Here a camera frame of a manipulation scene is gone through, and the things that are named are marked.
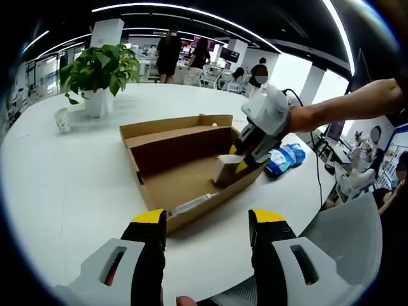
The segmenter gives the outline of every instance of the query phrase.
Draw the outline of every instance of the cable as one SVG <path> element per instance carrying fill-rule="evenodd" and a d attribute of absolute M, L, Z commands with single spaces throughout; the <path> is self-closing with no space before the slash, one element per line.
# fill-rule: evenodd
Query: cable
<path fill-rule="evenodd" d="M 285 96 L 286 96 L 286 93 L 287 93 L 288 91 L 292 92 L 292 93 L 296 96 L 296 99 L 299 101 L 300 105 L 303 107 L 303 103 L 302 103 L 301 99 L 298 97 L 298 95 L 296 94 L 296 92 L 295 92 L 293 89 L 290 89 L 290 88 L 285 89 L 285 90 L 283 91 L 283 93 L 285 94 Z M 310 133 L 310 138 L 312 139 L 313 147 L 315 147 L 315 143 L 314 143 L 314 139 L 313 139 L 313 134 L 312 134 L 312 132 L 309 132 L 309 133 Z M 319 182 L 319 187 L 320 187 L 320 207 L 323 207 L 323 195 L 322 195 L 322 187 L 321 187 L 321 183 L 320 183 L 320 173 L 319 173 L 319 158 L 318 158 L 318 156 L 317 156 L 316 153 L 315 153 L 315 155 L 316 155 L 317 181 Z"/>

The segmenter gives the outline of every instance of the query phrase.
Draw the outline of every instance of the box flap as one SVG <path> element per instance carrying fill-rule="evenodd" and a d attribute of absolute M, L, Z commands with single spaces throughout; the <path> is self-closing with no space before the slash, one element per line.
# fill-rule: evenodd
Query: box flap
<path fill-rule="evenodd" d="M 173 129 L 171 131 L 164 131 L 160 133 L 153 133 L 153 134 L 146 134 L 140 135 L 131 138 L 125 138 L 124 143 L 128 148 L 134 148 L 139 145 L 145 145 L 146 143 L 150 142 L 158 142 L 160 140 L 190 135 L 190 134 L 197 134 L 205 131 L 210 131 L 214 129 L 230 129 L 230 127 L 225 126 L 193 126 L 187 127 L 185 129 Z"/>
<path fill-rule="evenodd" d="M 192 128 L 195 126 L 212 126 L 214 123 L 217 126 L 231 126 L 232 115 L 199 115 L 194 117 L 173 118 L 165 120 L 156 120 L 129 124 L 120 127 L 120 133 L 123 139 L 161 133 L 174 129 Z"/>

